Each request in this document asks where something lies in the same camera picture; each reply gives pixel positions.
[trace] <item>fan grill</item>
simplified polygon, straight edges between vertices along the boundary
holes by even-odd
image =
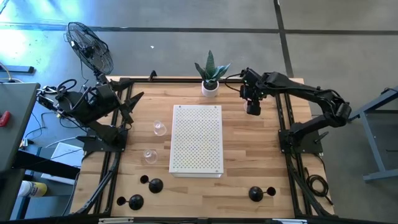
[[[87,67],[105,75],[112,72],[110,51],[92,30],[80,22],[70,22],[66,35],[72,49]]]

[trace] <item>white pegboard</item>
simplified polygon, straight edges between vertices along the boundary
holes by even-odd
[[[174,105],[169,172],[175,177],[221,177],[221,106]]]

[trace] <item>red handle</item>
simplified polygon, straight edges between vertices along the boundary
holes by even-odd
[[[10,112],[6,111],[4,114],[0,117],[0,127],[4,127],[7,125],[8,120],[10,119],[11,114]]]

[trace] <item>gray floor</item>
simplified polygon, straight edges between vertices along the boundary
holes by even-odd
[[[397,30],[398,2],[392,0],[280,0],[287,29]],[[276,29],[271,0],[10,0],[0,22],[18,26],[36,24],[38,30],[1,29],[0,61],[8,65],[31,65],[33,75],[13,74],[25,82],[58,85],[80,75],[80,61],[63,39],[62,31],[40,27],[80,21],[99,27],[183,27]],[[216,63],[232,63],[229,74],[251,67],[258,72],[285,73],[279,34],[197,32],[97,32],[112,53],[113,75],[196,76],[194,62],[203,63],[211,49]],[[309,85],[337,90],[353,109],[377,97],[385,87],[398,84],[396,35],[287,35],[295,77]],[[83,75],[94,84],[90,70]],[[393,101],[390,108],[398,107]],[[319,114],[317,105],[312,113]],[[36,105],[36,115],[46,112]],[[64,129],[51,114],[48,127],[34,139],[39,146],[81,134]],[[27,132],[37,128],[30,120]],[[365,184],[362,175],[377,171],[362,125],[354,121],[343,128],[327,128],[322,141],[326,174],[337,215],[345,218],[398,223],[398,179]],[[27,217],[59,215],[67,201],[33,200]],[[36,213],[38,205],[48,210]]]

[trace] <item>wooden tabletop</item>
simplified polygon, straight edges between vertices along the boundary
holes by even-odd
[[[118,81],[120,77],[110,78]],[[301,78],[293,78],[293,81],[303,83]],[[280,127],[275,98],[269,96],[264,99],[261,115],[252,116],[244,111],[244,100],[239,93],[224,85],[220,85],[215,98],[204,97],[199,83],[136,83],[132,96],[141,91],[145,94],[133,110],[133,128],[129,131],[119,166],[113,217],[294,217],[285,157],[279,149],[277,131]],[[291,102],[296,122],[311,119],[307,101],[291,96]],[[176,178],[169,174],[173,105],[221,105],[224,149],[224,174],[221,178]],[[164,136],[154,134],[155,120],[166,125]],[[110,124],[111,114],[101,118],[100,122]],[[146,163],[143,156],[145,149],[157,151],[158,161],[155,164]],[[71,212],[81,208],[97,187],[103,157],[103,152],[95,152],[84,160]],[[304,154],[303,164],[310,174],[325,177],[322,163],[315,156]],[[148,184],[140,183],[142,175],[147,175],[150,180],[163,180],[163,191],[151,193]],[[274,197],[264,195],[262,201],[252,202],[248,197],[252,186],[263,190],[275,187],[277,193]],[[301,190],[297,192],[300,208],[304,211]],[[102,208],[107,194],[108,188],[104,191]],[[118,197],[128,200],[134,194],[144,197],[144,206],[140,210],[133,211],[127,204],[116,204]],[[333,213],[333,207],[325,198],[317,199],[327,211]]]

